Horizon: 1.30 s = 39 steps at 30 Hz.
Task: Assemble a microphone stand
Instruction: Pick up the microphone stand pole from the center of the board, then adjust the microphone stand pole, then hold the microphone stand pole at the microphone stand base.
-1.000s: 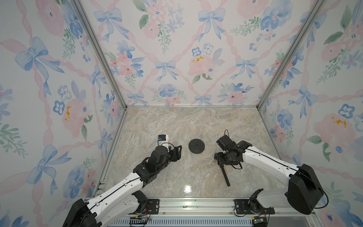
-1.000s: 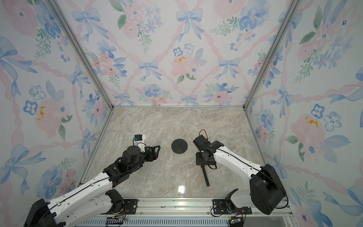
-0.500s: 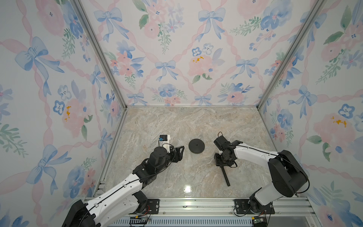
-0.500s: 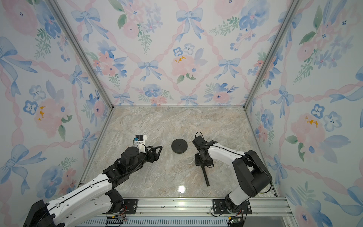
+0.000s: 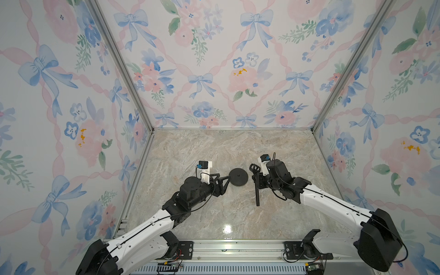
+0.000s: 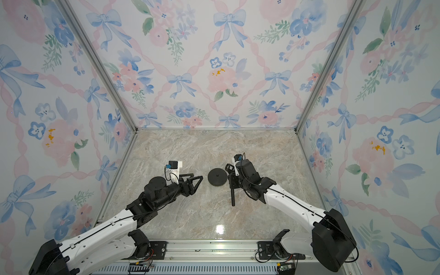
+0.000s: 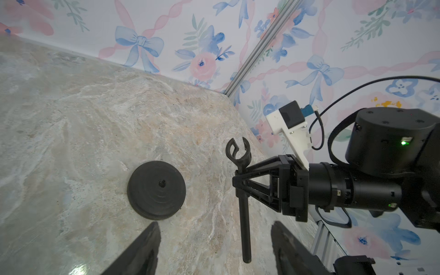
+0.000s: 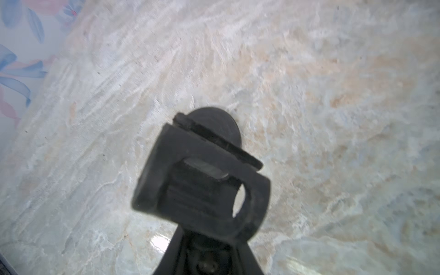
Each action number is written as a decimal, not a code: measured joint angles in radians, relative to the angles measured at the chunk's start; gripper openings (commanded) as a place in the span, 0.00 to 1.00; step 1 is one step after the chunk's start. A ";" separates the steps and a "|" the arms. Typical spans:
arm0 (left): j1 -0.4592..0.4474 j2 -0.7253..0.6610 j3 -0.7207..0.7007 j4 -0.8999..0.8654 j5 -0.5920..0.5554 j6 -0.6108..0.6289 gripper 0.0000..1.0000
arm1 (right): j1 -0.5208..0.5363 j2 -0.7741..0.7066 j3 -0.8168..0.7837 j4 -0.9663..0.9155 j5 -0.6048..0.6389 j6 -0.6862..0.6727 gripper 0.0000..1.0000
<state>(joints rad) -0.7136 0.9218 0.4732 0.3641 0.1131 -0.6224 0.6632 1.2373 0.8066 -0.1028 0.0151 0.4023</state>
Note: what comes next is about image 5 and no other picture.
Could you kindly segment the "black microphone stand pole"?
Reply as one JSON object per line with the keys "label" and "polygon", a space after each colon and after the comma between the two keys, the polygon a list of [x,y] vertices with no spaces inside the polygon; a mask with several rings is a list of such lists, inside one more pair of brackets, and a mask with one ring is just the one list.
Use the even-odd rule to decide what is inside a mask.
{"label": "black microphone stand pole", "polygon": [[254,182],[254,189],[256,195],[256,206],[260,206],[260,175],[261,175],[261,167],[252,163],[249,166],[250,172],[253,174],[252,179]]}

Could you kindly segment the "black round stand base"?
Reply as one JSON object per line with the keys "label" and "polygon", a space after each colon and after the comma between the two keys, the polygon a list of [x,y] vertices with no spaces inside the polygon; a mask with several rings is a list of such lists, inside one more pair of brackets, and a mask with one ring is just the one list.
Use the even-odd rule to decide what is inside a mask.
{"label": "black round stand base", "polygon": [[229,173],[229,182],[230,184],[242,187],[245,186],[248,182],[249,176],[247,172],[242,168],[234,168]]}

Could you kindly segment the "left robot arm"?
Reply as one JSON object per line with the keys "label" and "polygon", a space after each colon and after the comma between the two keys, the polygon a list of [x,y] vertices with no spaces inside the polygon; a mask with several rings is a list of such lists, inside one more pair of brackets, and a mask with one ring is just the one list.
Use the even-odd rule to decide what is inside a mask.
{"label": "left robot arm", "polygon": [[160,210],[146,222],[108,242],[95,241],[87,250],[76,274],[129,275],[144,264],[162,257],[171,258],[179,240],[172,229],[200,209],[201,203],[224,195],[229,177],[208,176],[203,182],[188,177]]}

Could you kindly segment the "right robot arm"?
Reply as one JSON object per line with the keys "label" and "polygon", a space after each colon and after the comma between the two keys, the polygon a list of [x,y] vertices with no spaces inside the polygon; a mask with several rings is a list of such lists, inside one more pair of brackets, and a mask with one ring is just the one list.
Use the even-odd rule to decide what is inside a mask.
{"label": "right robot arm", "polygon": [[371,211],[339,199],[302,177],[293,177],[284,162],[265,154],[259,164],[249,167],[256,190],[281,193],[283,201],[292,200],[312,207],[339,222],[353,233],[347,240],[351,248],[371,268],[387,272],[397,264],[397,256],[406,245],[393,219],[382,209]]}

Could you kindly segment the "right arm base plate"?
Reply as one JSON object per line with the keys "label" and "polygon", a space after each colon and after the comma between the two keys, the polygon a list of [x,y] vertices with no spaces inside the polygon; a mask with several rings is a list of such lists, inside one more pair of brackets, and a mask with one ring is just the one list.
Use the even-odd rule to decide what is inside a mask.
{"label": "right arm base plate", "polygon": [[332,253],[322,253],[311,242],[286,241],[284,244],[284,257],[288,261],[296,260],[333,260]]}

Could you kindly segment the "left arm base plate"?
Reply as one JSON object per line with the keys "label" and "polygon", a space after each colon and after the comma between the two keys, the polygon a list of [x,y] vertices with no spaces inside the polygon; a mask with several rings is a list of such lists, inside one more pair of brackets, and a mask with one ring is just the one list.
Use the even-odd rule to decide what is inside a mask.
{"label": "left arm base plate", "polygon": [[168,248],[163,258],[167,260],[191,260],[193,251],[193,241],[178,241]]}

